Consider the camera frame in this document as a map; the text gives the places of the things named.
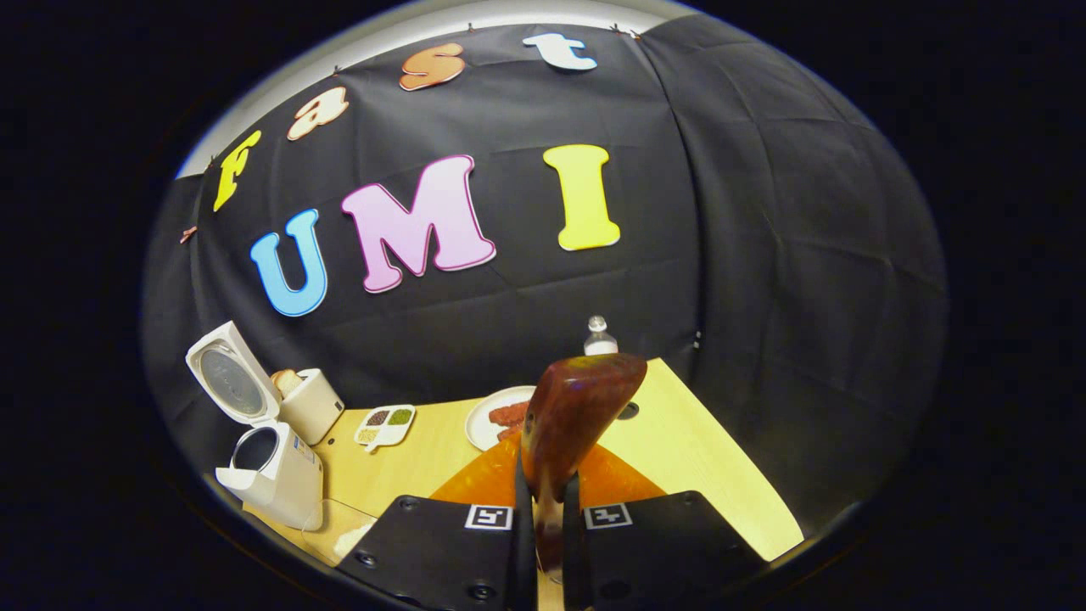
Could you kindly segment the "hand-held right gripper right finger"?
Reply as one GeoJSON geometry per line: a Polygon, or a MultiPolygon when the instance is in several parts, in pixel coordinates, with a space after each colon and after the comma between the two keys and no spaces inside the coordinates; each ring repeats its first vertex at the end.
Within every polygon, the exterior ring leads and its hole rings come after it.
{"type": "Polygon", "coordinates": [[[763,573],[702,492],[667,494],[605,448],[590,449],[566,502],[568,610],[706,610],[763,573]]]}

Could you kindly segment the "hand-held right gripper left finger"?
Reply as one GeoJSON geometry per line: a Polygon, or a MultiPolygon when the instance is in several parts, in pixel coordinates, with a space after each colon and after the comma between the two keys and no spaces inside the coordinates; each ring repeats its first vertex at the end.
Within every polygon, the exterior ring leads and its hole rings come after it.
{"type": "Polygon", "coordinates": [[[400,495],[338,561],[336,572],[392,598],[395,610],[535,610],[538,577],[531,501],[520,440],[484,457],[505,459],[509,502],[447,502],[400,495]]]}

